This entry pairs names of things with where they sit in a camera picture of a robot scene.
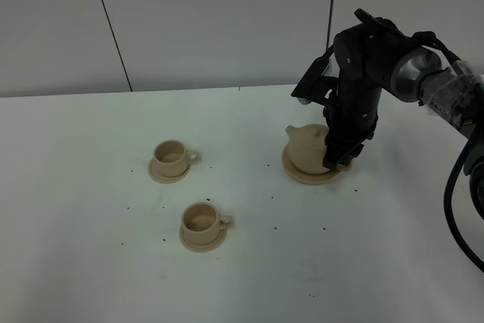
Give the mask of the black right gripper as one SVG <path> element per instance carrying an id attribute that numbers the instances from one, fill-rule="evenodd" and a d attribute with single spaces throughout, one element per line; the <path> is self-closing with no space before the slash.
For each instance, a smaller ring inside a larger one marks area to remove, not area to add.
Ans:
<path id="1" fill-rule="evenodd" d="M 411 39 L 392 21 L 360 8 L 355 16 L 360 24 L 334 38 L 340 72 L 322 162 L 330 170 L 349 166 L 364 147 L 360 143 L 374 134 L 381 91 L 390 90 L 392 72 L 411 51 Z"/>

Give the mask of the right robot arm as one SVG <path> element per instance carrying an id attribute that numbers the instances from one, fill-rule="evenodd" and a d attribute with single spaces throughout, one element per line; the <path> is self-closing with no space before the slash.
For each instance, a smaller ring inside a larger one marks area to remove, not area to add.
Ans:
<path id="1" fill-rule="evenodd" d="M 431 109 L 466 138 L 477 139 L 464 159 L 470 191 L 483 201 L 483 80 L 430 31 L 404 35 L 382 17 L 355 11 L 360 23 L 338 33 L 333 53 L 340 68 L 326 106 L 323 166 L 348 165 L 371 139 L 382 91 Z"/>

